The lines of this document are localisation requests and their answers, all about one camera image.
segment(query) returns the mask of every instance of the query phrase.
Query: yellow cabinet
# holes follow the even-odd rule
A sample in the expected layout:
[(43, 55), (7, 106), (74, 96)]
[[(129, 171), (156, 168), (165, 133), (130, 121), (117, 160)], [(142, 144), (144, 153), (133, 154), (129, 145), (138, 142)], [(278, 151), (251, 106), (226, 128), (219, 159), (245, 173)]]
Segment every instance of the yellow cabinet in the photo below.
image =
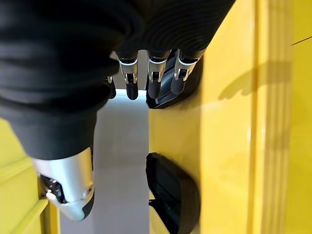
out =
[(0, 119), (0, 233), (59, 234), (58, 213), (42, 199), (37, 174), (6, 121)]

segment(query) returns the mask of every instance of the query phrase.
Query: yellow panel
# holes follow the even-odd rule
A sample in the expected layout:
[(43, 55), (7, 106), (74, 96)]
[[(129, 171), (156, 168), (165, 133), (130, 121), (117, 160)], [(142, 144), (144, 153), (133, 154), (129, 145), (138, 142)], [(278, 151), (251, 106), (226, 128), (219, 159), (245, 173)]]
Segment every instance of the yellow panel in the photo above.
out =
[(37, 175), (29, 168), (0, 184), (0, 233), (9, 234), (38, 201)]
[(28, 229), (25, 234), (41, 234), (40, 218), (37, 218), (33, 225)]
[(0, 119), (0, 167), (25, 157), (25, 153), (9, 124)]
[(312, 36), (311, 0), (292, 0), (293, 39), (296, 43)]
[(312, 39), (293, 46), (291, 154), (285, 232), (287, 234), (312, 233), (311, 51)]
[[(194, 234), (282, 234), (290, 117), (290, 6), (237, 0), (204, 56), (200, 90), (150, 111), (150, 152), (197, 182)], [(167, 234), (150, 211), (150, 233)]]

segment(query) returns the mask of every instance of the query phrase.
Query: black fingertip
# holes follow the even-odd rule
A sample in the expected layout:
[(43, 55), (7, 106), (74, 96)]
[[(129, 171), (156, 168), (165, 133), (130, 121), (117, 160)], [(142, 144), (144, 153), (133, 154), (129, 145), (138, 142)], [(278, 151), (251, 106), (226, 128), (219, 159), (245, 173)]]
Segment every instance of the black fingertip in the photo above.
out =
[(138, 87), (137, 83), (129, 83), (126, 85), (126, 90), (127, 90), (127, 96), (130, 100), (135, 100), (137, 99), (138, 96)]
[(178, 95), (182, 93), (182, 91), (184, 90), (184, 86), (185, 86), (185, 81), (183, 81), (183, 78), (179, 78), (178, 80), (173, 78), (171, 81), (170, 89), (172, 93)]
[(113, 99), (114, 97), (116, 97), (116, 87), (115, 87), (115, 83), (112, 80), (112, 83), (109, 84), (109, 88), (110, 88), (110, 95), (109, 95), (109, 99)]
[(157, 82), (157, 80), (153, 80), (152, 82), (149, 81), (148, 84), (148, 95), (151, 98), (157, 98), (160, 93), (160, 82)]
[(93, 195), (91, 200), (82, 208), (82, 211), (84, 213), (84, 217), (83, 220), (88, 217), (88, 215), (91, 213), (91, 210), (93, 208), (93, 203), (94, 203), (94, 196), (95, 196), (96, 192), (93, 191)]

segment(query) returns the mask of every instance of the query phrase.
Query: black fabric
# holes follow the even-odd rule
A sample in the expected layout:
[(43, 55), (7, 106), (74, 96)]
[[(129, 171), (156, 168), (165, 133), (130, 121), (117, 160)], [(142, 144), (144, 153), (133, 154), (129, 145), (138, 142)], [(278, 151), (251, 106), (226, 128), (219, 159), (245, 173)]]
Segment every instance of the black fabric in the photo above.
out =
[(204, 49), (233, 2), (1, 0), (0, 115), (29, 156), (71, 156), (92, 142), (112, 51)]
[(194, 180), (165, 156), (146, 158), (148, 186), (155, 199), (152, 206), (170, 234), (189, 234), (199, 221), (200, 196)]

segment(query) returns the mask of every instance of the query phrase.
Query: robotic hand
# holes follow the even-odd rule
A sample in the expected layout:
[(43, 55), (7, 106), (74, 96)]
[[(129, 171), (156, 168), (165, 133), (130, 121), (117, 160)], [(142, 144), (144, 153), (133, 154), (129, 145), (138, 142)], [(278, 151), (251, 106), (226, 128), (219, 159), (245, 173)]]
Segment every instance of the robotic hand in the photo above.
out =
[(0, 115), (32, 158), (46, 197), (73, 220), (91, 211), (97, 110), (116, 95), (118, 62), (137, 98), (137, 52), (148, 51), (157, 98), (178, 49), (171, 92), (183, 91), (234, 0), (2, 0)]

